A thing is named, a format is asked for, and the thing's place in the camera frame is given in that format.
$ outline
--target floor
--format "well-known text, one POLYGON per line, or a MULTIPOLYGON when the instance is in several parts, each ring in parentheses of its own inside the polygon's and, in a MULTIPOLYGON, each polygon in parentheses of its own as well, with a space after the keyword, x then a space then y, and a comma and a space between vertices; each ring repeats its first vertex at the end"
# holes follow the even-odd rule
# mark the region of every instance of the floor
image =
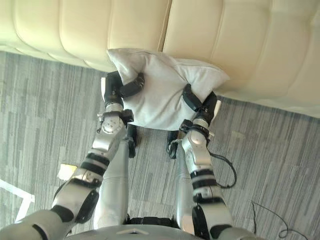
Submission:
MULTIPOLYGON (((34 195, 28 213, 51 207, 62 183, 61 163, 79 165, 102 109, 104 72, 0 52, 0 179, 34 195)), ((238 183, 223 191, 234 224, 253 230, 251 200, 277 212, 309 240, 320 237, 320 120, 223 98, 208 149, 229 158, 238 183)), ((129 163, 129 214, 171 217, 176 163, 165 153, 167 133, 138 129, 129 163)), ((220 183, 232 172, 212 159, 220 183)), ((23 199, 0 188, 0 227, 13 223, 23 199)), ((88 230, 92 222, 73 233, 88 230)), ((281 221, 257 208, 257 234, 278 239, 281 221)), ((290 233, 287 240, 301 240, 290 233)))

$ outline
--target cushion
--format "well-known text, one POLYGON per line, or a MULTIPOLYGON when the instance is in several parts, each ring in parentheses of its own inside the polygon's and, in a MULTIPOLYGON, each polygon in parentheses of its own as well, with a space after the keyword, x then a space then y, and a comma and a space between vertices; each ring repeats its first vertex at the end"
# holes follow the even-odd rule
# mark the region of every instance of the cushion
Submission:
POLYGON ((159 130, 178 130, 184 119, 196 113, 185 103, 182 93, 187 84, 203 103, 228 75, 217 66, 192 59, 173 58, 165 53, 143 49, 108 50, 110 60, 125 85, 138 73, 144 74, 144 89, 123 100, 124 108, 134 114, 132 124, 159 130))

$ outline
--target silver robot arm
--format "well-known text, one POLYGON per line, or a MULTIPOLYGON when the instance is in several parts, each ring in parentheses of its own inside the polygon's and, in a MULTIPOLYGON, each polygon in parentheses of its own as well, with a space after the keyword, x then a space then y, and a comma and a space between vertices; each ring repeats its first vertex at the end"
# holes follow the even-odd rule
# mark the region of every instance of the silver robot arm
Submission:
POLYGON ((191 215, 194 235, 215 240, 262 240, 250 231, 233 227, 231 213, 216 181, 207 145, 209 125, 217 115, 220 105, 221 101, 212 92, 195 119, 192 122, 185 120, 180 128, 186 133, 181 145, 193 188, 195 206, 191 215))
MULTIPOLYGON (((92 217, 99 198, 97 188, 102 184, 103 175, 113 160, 120 141, 126 136, 126 124, 133 121, 132 111, 123 110, 119 73, 108 73, 107 78, 105 112, 98 115, 101 128, 97 131, 85 160, 57 190, 50 210, 37 211, 2 228, 1 240, 62 240, 72 227, 85 223, 92 217)), ((143 85, 137 86, 135 91, 142 87, 143 85)), ((129 87, 130 91, 126 91, 122 88, 122 91, 132 94, 132 89, 129 87)))

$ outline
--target cream sofa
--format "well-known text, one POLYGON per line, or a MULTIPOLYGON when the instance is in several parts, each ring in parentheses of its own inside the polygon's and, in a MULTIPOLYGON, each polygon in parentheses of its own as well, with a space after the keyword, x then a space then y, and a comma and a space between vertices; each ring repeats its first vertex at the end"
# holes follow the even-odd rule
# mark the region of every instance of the cream sofa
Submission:
POLYGON ((320 0, 0 0, 0 50, 113 71, 110 48, 220 66, 228 98, 320 117, 320 0))

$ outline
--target black cable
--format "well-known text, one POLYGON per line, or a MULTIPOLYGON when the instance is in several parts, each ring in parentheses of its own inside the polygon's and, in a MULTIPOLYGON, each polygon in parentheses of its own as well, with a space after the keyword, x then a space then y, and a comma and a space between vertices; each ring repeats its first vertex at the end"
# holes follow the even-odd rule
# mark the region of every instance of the black cable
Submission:
POLYGON ((222 155, 218 155, 218 154, 215 154, 215 153, 212 153, 212 152, 209 152, 209 154, 210 154, 211 157, 214 157, 214 158, 216 158, 216 159, 220 159, 220 160, 226 162, 226 163, 230 166, 230 168, 231 168, 231 170, 232 170, 232 172, 233 172, 233 176, 234 176, 234 181, 233 181, 233 183, 232 183, 231 185, 227 184, 226 186, 224 186, 224 185, 221 185, 221 184, 219 184, 219 183, 216 183, 216 184, 217 184, 218 186, 220 186, 220 188, 222 188, 222 189, 230 189, 230 188, 232 188, 233 186, 235 186, 236 183, 237 183, 237 179, 238 179, 238 178, 237 178, 237 173, 236 173, 236 170, 235 170, 232 162, 230 162, 226 157, 224 157, 224 156, 222 156, 222 155))
POLYGON ((259 207, 261 207, 261 208, 263 208, 263 209, 265 209, 265 210, 268 210, 269 212, 271 212, 271 213, 273 213, 274 215, 276 215, 276 216, 277 216, 278 218, 280 218, 281 221, 284 223, 285 229, 281 230, 281 231, 279 232, 279 234, 278 234, 278 237, 279 237, 280 239, 284 239, 284 238, 286 238, 286 237, 288 236, 289 233, 294 232, 294 233, 297 233, 297 234, 299 234, 300 236, 304 237, 306 240, 308 240, 308 238, 307 238, 304 234, 302 234, 301 232, 299 232, 299 231, 297 231, 297 230, 294 230, 294 229, 292 229, 292 228, 289 228, 289 227, 288 227, 288 224, 286 223, 286 221, 285 221, 281 216, 279 216, 277 213, 275 213, 274 211, 270 210, 269 208, 267 208, 267 207, 265 207, 265 206, 262 206, 262 205, 259 204, 259 203, 256 203, 255 201, 251 201, 251 204, 252 204, 252 209, 253 209, 254 234, 256 234, 256 232, 257 232, 256 210, 255 210, 255 205, 254 205, 254 204, 256 204, 256 205, 258 205, 259 207))
POLYGON ((253 233, 257 234, 256 209, 253 201, 251 201, 251 204, 253 209, 253 225, 254 225, 253 233))

